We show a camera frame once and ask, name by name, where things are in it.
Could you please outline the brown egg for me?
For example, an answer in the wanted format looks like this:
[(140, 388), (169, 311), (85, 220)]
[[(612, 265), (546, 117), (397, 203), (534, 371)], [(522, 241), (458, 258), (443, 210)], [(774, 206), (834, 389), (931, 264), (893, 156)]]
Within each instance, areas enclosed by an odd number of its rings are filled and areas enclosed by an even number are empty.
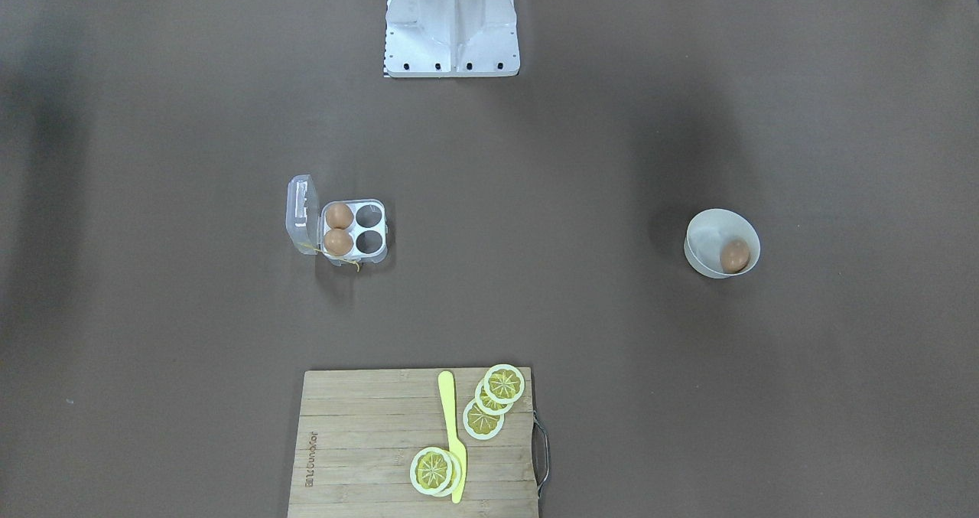
[(325, 209), (324, 217), (331, 231), (346, 231), (352, 226), (354, 219), (356, 219), (353, 209), (346, 202), (333, 202), (328, 205)]
[(728, 240), (720, 252), (721, 271), (727, 275), (742, 272), (750, 263), (751, 249), (746, 240)]
[(323, 249), (329, 256), (346, 256), (352, 252), (353, 247), (353, 238), (344, 229), (329, 229), (323, 236)]

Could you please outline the clear plastic egg box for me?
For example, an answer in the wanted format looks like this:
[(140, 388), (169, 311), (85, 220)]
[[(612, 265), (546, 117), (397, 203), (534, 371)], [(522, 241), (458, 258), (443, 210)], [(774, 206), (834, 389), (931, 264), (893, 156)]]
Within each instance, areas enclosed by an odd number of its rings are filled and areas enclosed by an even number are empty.
[(293, 177), (287, 186), (285, 230), (298, 252), (325, 256), (336, 266), (377, 264), (388, 254), (385, 205), (380, 200), (322, 205), (309, 175)]

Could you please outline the brown egg in box front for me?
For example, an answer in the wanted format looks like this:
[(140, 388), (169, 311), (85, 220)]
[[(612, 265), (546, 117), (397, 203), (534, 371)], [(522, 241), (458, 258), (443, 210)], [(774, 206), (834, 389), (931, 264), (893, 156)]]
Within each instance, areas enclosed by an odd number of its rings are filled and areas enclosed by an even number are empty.
[(329, 229), (323, 236), (323, 249), (329, 256), (346, 256), (352, 252), (353, 247), (353, 238), (344, 229)]

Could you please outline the lemon slice middle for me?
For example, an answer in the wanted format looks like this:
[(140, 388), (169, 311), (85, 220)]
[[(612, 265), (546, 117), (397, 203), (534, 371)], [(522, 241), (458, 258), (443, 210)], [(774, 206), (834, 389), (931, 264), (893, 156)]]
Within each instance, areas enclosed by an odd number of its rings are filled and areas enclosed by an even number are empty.
[(509, 412), (514, 406), (513, 402), (510, 403), (500, 403), (490, 397), (489, 392), (487, 392), (485, 387), (485, 382), (480, 381), (478, 386), (476, 386), (474, 392), (475, 406), (482, 410), (483, 413), (492, 416), (501, 416)]

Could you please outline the white bowl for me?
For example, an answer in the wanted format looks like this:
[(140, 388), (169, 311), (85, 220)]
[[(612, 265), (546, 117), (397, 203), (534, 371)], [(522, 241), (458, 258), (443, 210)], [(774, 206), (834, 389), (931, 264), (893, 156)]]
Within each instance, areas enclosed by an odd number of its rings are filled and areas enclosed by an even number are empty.
[[(720, 252), (732, 239), (744, 239), (751, 249), (749, 265), (735, 275), (724, 274)], [(751, 271), (761, 259), (761, 239), (752, 224), (728, 209), (703, 210), (690, 219), (683, 239), (683, 253), (693, 270), (709, 279), (729, 279)]]

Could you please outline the wooden cutting board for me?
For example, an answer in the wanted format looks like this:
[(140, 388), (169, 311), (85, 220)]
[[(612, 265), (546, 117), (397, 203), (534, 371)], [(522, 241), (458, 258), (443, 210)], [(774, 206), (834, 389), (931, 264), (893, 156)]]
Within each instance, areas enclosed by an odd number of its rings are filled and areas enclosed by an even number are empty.
[[(549, 473), (548, 435), (534, 375), (492, 440), (470, 438), (463, 410), (493, 366), (311, 370), (304, 374), (287, 515), (290, 517), (538, 517)], [(454, 373), (458, 434), (467, 448), (461, 503), (423, 496), (409, 467), (427, 446), (449, 451), (437, 376)]]

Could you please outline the lemon slice by knife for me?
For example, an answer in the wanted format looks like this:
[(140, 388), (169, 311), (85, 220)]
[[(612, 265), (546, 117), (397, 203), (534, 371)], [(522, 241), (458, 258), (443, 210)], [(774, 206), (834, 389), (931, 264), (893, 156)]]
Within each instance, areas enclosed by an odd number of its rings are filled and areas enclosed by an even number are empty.
[(409, 480), (423, 496), (448, 497), (461, 484), (463, 467), (459, 458), (437, 446), (427, 446), (414, 455)]

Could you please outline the white pillar mount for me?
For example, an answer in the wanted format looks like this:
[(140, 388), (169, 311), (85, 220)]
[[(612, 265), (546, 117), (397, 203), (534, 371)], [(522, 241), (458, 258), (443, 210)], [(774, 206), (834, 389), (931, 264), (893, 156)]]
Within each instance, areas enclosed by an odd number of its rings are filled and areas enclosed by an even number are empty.
[(387, 0), (382, 72), (391, 78), (514, 77), (515, 0)]

